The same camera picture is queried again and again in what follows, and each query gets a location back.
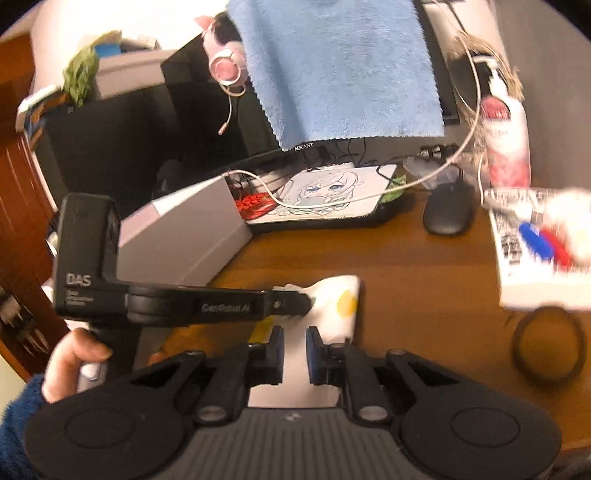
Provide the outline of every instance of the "wooden desk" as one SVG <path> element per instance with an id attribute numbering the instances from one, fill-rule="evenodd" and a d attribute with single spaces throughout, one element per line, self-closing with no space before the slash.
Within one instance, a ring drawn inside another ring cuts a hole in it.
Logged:
<path id="1" fill-rule="evenodd" d="M 512 366 L 517 321 L 498 306 L 495 253 L 486 213 L 479 209 L 460 238 L 423 229 L 426 195 L 407 194 L 405 208 L 373 229 L 289 231 L 255 237 L 213 285 L 309 286 L 322 278 L 358 275 L 364 286 L 355 343 L 370 355 L 403 348 L 550 412 L 563 431 L 563 450 L 591 445 L 589 363 L 566 387 L 531 385 Z M 167 342 L 167 353 L 194 348 L 196 338 L 219 353 L 245 341 L 251 325 L 196 326 Z"/>

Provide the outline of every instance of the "black mouse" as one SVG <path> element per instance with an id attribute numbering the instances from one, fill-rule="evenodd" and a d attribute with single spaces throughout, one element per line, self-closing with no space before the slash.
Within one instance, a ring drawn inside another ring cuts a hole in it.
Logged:
<path id="1" fill-rule="evenodd" d="M 425 205 L 425 230 L 432 235 L 460 235 L 472 223 L 473 202 L 473 189 L 462 175 L 452 183 L 438 185 Z"/>

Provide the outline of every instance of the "red marker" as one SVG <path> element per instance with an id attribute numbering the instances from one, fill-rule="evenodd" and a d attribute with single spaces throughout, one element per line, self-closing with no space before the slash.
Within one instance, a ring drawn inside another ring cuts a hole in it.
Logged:
<path id="1" fill-rule="evenodd" d="M 570 268 L 573 265 L 573 257 L 566 251 L 564 245 L 548 229 L 542 228 L 540 236 L 544 237 L 554 247 L 554 263 L 561 267 Z"/>

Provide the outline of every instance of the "black rubber band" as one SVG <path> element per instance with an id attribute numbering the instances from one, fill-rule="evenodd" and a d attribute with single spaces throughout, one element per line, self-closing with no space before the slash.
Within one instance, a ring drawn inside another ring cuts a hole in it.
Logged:
<path id="1" fill-rule="evenodd" d="M 562 377 L 544 377 L 540 375 L 537 371 L 530 368 L 530 366 L 525 362 L 523 356 L 519 351 L 519 344 L 521 342 L 521 338 L 523 337 L 525 329 L 530 325 L 531 322 L 533 322 L 537 318 L 537 316 L 540 313 L 545 312 L 555 312 L 562 315 L 562 318 L 568 319 L 568 321 L 574 327 L 574 331 L 577 335 L 577 340 L 579 343 L 577 361 L 575 362 L 573 368 Z M 567 312 L 566 310 L 560 307 L 540 307 L 534 310 L 533 312 L 527 314 L 523 319 L 521 319 L 521 321 L 517 325 L 515 333 L 513 334 L 511 353 L 513 356 L 513 362 L 515 363 L 517 369 L 520 372 L 522 372 L 525 376 L 527 376 L 529 379 L 542 385 L 561 385 L 579 375 L 581 373 L 581 370 L 583 370 L 585 360 L 587 358 L 587 334 L 585 333 L 581 321 L 572 313 Z"/>

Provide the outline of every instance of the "lotion bottle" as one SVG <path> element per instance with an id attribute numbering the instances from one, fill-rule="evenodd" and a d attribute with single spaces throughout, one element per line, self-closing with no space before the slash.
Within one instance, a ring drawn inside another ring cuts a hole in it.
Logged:
<path id="1" fill-rule="evenodd" d="M 480 114 L 485 130 L 486 154 L 493 187 L 530 187 L 530 142 L 525 110 L 509 96 L 496 60 L 487 61 L 492 77 L 491 95 L 482 99 Z"/>

